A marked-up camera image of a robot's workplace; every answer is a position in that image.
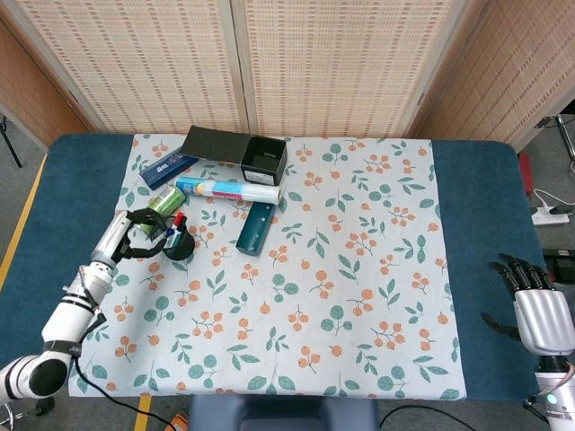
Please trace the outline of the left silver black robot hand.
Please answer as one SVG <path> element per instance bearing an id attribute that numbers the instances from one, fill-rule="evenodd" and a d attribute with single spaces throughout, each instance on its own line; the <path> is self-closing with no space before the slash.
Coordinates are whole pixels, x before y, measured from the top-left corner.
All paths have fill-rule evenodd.
<path id="1" fill-rule="evenodd" d="M 147 259 L 160 253 L 167 242 L 165 237 L 157 240 L 151 249 L 130 247 L 131 240 L 128 237 L 128 232 L 136 224 L 158 228 L 161 233 L 165 233 L 168 230 L 164 219 L 151 208 L 138 209 L 134 212 L 120 211 L 114 216 L 96 244 L 91 255 L 91 261 L 115 269 L 123 259 Z"/>

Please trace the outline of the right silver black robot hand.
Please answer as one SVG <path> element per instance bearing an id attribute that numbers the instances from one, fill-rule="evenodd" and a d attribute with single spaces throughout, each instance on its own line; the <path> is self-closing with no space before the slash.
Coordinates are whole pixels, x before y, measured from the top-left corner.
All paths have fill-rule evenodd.
<path id="1" fill-rule="evenodd" d="M 503 280 L 512 300 L 517 325 L 511 327 L 483 312 L 482 320 L 493 330 L 520 341 L 536 356 L 567 356 L 575 351 L 575 323 L 563 292 L 556 289 L 539 266 L 507 254 L 490 269 Z"/>

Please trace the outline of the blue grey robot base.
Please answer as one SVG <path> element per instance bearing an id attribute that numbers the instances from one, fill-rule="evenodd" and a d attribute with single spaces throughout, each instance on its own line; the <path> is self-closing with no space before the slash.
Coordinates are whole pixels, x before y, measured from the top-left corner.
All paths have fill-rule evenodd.
<path id="1" fill-rule="evenodd" d="M 304 395 L 193 395 L 188 431 L 379 431 L 374 400 Z"/>

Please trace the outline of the black mesh pen cup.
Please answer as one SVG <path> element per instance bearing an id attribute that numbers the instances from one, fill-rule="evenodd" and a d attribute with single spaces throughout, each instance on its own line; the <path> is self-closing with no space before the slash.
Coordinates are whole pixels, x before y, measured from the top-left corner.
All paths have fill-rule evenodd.
<path id="1" fill-rule="evenodd" d="M 186 231 L 179 235 L 174 235 L 172 247 L 170 249 L 163 248 L 164 254 L 171 260 L 184 260 L 190 257 L 195 249 L 195 240 L 187 228 L 187 220 L 185 222 Z"/>

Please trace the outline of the black electronic device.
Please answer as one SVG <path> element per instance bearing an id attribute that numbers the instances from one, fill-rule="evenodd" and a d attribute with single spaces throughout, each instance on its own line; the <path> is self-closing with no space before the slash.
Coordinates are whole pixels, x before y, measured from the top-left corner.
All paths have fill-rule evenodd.
<path id="1" fill-rule="evenodd" d="M 575 250 L 543 249 L 544 261 L 553 281 L 575 285 Z"/>

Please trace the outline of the green can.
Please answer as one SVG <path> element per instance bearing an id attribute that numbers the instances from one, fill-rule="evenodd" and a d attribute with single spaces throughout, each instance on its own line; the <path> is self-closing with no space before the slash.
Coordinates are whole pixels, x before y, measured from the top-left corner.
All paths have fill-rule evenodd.
<path id="1" fill-rule="evenodd" d="M 168 224 L 168 218 L 177 210 L 185 200 L 185 195 L 176 186 L 167 186 L 145 208 L 145 211 L 154 211 L 157 216 L 148 216 L 146 221 L 151 224 L 137 224 L 137 228 L 148 238 L 151 238 L 161 228 Z"/>

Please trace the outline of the long navy blue box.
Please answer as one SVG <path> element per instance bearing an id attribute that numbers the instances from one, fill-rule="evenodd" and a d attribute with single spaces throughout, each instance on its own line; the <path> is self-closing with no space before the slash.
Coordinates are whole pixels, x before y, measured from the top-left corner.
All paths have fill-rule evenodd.
<path id="1" fill-rule="evenodd" d="M 148 188 L 156 190 L 190 168 L 198 160 L 196 157 L 182 154 L 179 150 L 176 150 L 146 167 L 139 175 Z"/>

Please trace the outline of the white power strip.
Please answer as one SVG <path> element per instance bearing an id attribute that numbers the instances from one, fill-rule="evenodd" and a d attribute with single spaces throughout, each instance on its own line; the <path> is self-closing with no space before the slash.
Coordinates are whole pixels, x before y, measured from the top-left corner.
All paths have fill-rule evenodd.
<path id="1" fill-rule="evenodd" d="M 549 226 L 549 225 L 559 225 L 568 224 L 570 218 L 566 214 L 552 215 L 550 213 L 541 212 L 540 209 L 534 214 L 532 214 L 532 222 L 534 226 Z"/>

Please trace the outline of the dark blue table cover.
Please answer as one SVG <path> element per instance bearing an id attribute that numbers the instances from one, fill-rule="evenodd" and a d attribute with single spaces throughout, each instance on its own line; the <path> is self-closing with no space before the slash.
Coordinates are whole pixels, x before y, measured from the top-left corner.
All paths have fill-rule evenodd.
<path id="1" fill-rule="evenodd" d="M 63 286 L 111 221 L 132 141 L 130 135 L 70 134 L 51 146 L 0 291 L 0 367 L 41 351 L 41 330 Z M 536 387 L 535 357 L 480 318 L 490 312 L 515 322 L 491 260 L 507 253 L 543 261 L 518 159 L 495 141 L 436 140 L 432 147 L 467 396 L 521 401 Z"/>

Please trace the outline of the plastic food wrap roll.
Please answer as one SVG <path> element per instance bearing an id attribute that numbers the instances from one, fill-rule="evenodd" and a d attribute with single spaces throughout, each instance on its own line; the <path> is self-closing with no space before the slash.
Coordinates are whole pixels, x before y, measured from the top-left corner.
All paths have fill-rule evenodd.
<path id="1" fill-rule="evenodd" d="M 179 177 L 175 185 L 186 195 L 213 198 L 228 198 L 250 202 L 277 205 L 280 201 L 280 187 L 242 183 L 236 181 L 203 180 Z"/>

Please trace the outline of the red flat object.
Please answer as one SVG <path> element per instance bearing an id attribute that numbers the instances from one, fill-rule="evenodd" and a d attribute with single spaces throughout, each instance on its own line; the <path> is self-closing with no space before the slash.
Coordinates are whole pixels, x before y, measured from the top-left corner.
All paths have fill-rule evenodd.
<path id="1" fill-rule="evenodd" d="M 527 196 L 531 196 L 534 192 L 534 185 L 530 156 L 521 152 L 517 155 L 517 158 L 525 193 Z"/>

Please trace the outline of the black flat box lid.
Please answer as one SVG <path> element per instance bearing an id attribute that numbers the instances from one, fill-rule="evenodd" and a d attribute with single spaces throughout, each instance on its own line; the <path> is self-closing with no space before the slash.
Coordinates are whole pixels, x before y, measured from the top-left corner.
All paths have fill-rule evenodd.
<path id="1" fill-rule="evenodd" d="M 240 164 L 251 138 L 249 134 L 192 126 L 181 153 L 213 162 Z"/>

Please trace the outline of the black tripod stand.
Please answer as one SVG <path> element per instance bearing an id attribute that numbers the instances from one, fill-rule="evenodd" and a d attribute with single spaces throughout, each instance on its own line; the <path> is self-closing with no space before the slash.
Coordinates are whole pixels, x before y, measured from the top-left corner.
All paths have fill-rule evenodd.
<path id="1" fill-rule="evenodd" d="M 18 156 L 18 154 L 16 153 L 12 141 L 10 140 L 10 137 L 7 134 L 7 117 L 3 114 L 0 118 L 0 135 L 2 136 L 5 144 L 7 145 L 7 148 L 16 164 L 16 166 L 18 168 L 22 168 L 22 162 Z"/>

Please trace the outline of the teal open tray box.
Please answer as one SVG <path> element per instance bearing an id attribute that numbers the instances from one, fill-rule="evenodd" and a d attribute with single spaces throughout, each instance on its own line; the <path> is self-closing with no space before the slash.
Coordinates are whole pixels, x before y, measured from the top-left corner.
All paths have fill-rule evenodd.
<path id="1" fill-rule="evenodd" d="M 248 256 L 258 256 L 261 253 L 275 208 L 272 204 L 252 203 L 235 245 L 237 250 Z"/>

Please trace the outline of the black square open box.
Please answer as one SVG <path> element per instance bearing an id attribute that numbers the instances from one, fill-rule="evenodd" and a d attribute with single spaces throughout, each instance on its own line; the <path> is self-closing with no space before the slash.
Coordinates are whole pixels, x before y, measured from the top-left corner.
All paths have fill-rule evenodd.
<path id="1" fill-rule="evenodd" d="M 287 142 L 266 136 L 252 136 L 240 163 L 246 181 L 278 186 L 287 163 Z"/>

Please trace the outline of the metal stand with black clamp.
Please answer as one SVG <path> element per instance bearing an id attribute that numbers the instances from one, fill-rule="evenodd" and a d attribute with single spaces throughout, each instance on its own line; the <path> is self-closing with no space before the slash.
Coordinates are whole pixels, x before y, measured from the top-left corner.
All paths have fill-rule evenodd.
<path id="1" fill-rule="evenodd" d="M 567 150 L 568 156 L 570 157 L 570 164 L 569 164 L 569 170 L 572 173 L 575 173 L 575 143 L 574 141 L 571 139 L 571 136 L 569 135 L 569 131 L 567 129 L 567 125 L 570 124 L 571 122 L 575 121 L 575 117 L 569 120 L 565 120 L 562 116 L 562 114 L 558 114 L 556 116 L 553 117 L 543 117 L 537 124 L 536 126 L 538 128 L 557 128 L 559 130 L 559 133 L 562 137 L 562 142 L 564 143 L 564 146 Z"/>

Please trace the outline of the orange fruit print tablecloth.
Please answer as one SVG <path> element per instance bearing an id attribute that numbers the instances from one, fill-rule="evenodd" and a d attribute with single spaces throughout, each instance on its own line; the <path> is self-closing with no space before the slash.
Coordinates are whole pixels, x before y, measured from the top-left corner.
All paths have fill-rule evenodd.
<path id="1" fill-rule="evenodd" d="M 256 256 L 236 247 L 250 203 L 188 198 L 193 254 L 117 266 L 70 394 L 462 399 L 437 154 L 426 140 L 289 138 Z"/>

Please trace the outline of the woven bamboo folding screen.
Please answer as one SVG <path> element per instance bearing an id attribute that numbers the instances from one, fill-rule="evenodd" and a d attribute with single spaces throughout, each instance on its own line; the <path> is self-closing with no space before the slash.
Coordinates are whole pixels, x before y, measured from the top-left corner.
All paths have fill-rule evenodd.
<path id="1" fill-rule="evenodd" d="M 575 98 L 575 0 L 0 0 L 0 108 L 75 131 L 495 140 Z"/>

